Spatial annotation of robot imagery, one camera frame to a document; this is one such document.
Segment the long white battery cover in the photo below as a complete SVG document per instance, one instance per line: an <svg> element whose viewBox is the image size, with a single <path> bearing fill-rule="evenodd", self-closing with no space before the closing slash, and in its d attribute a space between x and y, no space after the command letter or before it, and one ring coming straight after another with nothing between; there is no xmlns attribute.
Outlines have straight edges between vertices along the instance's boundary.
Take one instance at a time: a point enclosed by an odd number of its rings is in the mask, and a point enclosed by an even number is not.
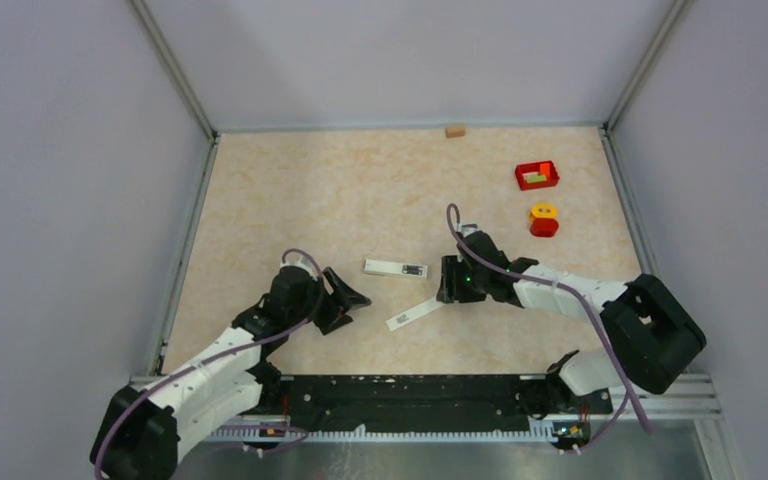
<svg viewBox="0 0 768 480"><path fill-rule="evenodd" d="M402 328L425 315L435 312L443 306L443 303L430 298L388 319L385 324L393 332Z"/></svg>

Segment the long white remote control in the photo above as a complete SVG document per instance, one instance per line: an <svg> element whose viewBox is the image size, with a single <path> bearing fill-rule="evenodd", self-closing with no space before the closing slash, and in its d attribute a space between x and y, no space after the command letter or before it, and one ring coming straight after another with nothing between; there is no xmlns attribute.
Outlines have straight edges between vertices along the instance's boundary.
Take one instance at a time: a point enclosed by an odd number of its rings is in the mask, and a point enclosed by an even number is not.
<svg viewBox="0 0 768 480"><path fill-rule="evenodd" d="M393 276L404 278L428 278L428 266L415 263L366 259L363 272L369 275Z"/></svg>

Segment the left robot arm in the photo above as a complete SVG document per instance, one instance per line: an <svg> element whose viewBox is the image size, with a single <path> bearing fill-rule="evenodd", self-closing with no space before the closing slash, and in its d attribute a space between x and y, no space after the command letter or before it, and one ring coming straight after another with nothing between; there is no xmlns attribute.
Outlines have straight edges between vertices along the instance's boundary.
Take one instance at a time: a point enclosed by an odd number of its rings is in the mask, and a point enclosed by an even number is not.
<svg viewBox="0 0 768 480"><path fill-rule="evenodd" d="M190 451L232 417L279 404L281 373L268 361L299 328L327 335L370 298L331 268L284 263L270 289L208 347L172 373L111 398L89 454L99 479L168 479Z"/></svg>

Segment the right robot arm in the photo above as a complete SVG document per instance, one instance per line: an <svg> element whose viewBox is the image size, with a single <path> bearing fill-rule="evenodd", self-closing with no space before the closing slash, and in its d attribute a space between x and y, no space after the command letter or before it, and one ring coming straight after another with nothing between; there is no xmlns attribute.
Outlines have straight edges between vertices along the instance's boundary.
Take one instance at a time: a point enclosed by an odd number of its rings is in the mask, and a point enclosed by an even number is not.
<svg viewBox="0 0 768 480"><path fill-rule="evenodd" d="M575 350L548 369L549 404L572 412L588 394L636 386L663 394L705 349L707 337L656 276L595 280L526 257L509 259L474 224L455 229L457 254L443 259L437 298L445 304L486 299L588 322L600 347Z"/></svg>

